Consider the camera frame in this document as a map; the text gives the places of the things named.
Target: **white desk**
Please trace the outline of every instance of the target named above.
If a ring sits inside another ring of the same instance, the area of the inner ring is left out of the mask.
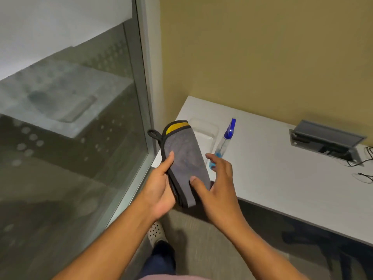
[[[224,159],[233,166],[238,198],[373,245],[373,184],[352,176],[373,174],[373,163],[346,167],[292,146],[292,125],[189,96],[177,120],[193,117],[219,127],[214,149],[231,118],[237,119]],[[358,150],[361,159],[368,158],[363,145]],[[152,166],[160,162],[158,153]],[[208,172],[214,181],[215,173]]]

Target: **gray microfiber towel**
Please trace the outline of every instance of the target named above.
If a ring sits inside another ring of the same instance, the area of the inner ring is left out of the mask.
[[[167,175],[176,202],[181,207],[196,205],[199,198],[194,189],[190,187],[190,177],[198,177],[208,190],[211,185],[201,150],[188,121],[172,122],[165,127],[162,134],[153,129],[149,130],[148,134],[159,142],[162,161],[171,151],[175,153],[175,160]]]

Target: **white shoe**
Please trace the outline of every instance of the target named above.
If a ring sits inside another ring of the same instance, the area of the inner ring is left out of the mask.
[[[148,231],[148,238],[153,248],[160,240],[168,242],[166,239],[165,231],[163,230],[163,227],[159,221],[156,221],[151,226],[150,230]]]

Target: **desk power outlet box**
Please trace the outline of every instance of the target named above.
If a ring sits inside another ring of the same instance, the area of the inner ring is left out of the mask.
[[[349,161],[361,162],[356,146],[366,136],[345,132],[332,127],[302,120],[295,129],[290,129],[291,145],[323,155]]]

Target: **blue jeans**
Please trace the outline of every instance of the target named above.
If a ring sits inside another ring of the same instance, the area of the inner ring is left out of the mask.
[[[176,275],[175,251],[169,243],[162,240],[155,245],[137,279],[155,274]]]

